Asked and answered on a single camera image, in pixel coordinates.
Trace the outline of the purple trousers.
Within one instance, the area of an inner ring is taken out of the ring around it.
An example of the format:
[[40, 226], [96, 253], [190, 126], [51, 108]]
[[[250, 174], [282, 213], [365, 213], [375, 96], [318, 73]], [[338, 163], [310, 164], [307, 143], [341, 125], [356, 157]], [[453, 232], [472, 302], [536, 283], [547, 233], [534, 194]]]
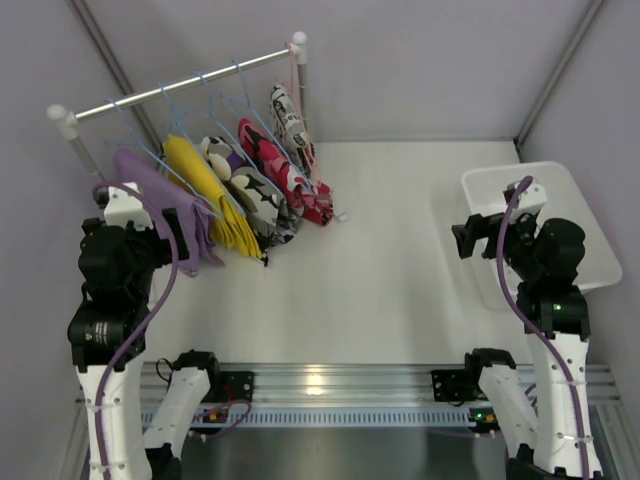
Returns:
[[128, 148], [118, 148], [113, 160], [117, 179], [123, 183], [135, 183], [144, 198], [160, 213], [165, 208], [177, 210], [190, 252], [188, 260], [178, 262], [185, 274], [196, 276], [203, 261], [215, 267], [225, 267], [224, 261], [214, 254], [214, 242], [209, 238], [214, 216], [200, 208], [203, 205], [201, 200], [156, 172], [141, 156]]

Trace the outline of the yellow trousers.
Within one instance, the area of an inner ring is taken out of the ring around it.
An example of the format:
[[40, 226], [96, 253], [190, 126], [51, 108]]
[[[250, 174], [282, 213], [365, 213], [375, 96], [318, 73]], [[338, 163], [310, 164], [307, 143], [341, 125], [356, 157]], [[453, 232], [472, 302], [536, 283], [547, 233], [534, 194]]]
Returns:
[[209, 236], [245, 257], [263, 260], [263, 252], [248, 221], [192, 143], [184, 137], [170, 135], [163, 143], [163, 150], [168, 178], [214, 213]]

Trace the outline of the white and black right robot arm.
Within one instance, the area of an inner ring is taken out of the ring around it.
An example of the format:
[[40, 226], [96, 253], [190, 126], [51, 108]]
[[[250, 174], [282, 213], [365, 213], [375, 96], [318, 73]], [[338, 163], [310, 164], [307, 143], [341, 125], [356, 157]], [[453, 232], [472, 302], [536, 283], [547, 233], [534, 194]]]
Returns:
[[524, 323], [535, 380], [524, 388], [506, 350], [475, 348], [458, 370], [431, 374], [434, 398], [460, 407], [486, 400], [491, 413], [478, 416], [479, 431], [499, 427], [507, 446], [509, 479], [602, 479], [605, 476], [591, 434], [586, 357], [590, 323], [586, 299], [575, 283], [585, 256], [584, 230], [551, 218], [539, 223], [531, 213], [508, 220], [501, 213], [474, 214], [451, 228], [458, 255], [471, 257], [486, 241], [482, 256], [519, 277], [506, 297]]

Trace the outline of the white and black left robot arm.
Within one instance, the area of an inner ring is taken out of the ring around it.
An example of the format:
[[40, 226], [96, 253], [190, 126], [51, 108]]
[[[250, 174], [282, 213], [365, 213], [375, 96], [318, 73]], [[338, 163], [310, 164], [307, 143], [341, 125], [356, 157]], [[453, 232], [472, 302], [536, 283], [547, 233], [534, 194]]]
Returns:
[[177, 212], [165, 209], [162, 216], [172, 239], [154, 225], [137, 230], [131, 220], [123, 226], [98, 218], [83, 223], [83, 299], [67, 336], [84, 393], [93, 479], [181, 478], [181, 452], [196, 409], [219, 385], [214, 353], [180, 354], [151, 425], [143, 427], [140, 380], [153, 274], [189, 256]]

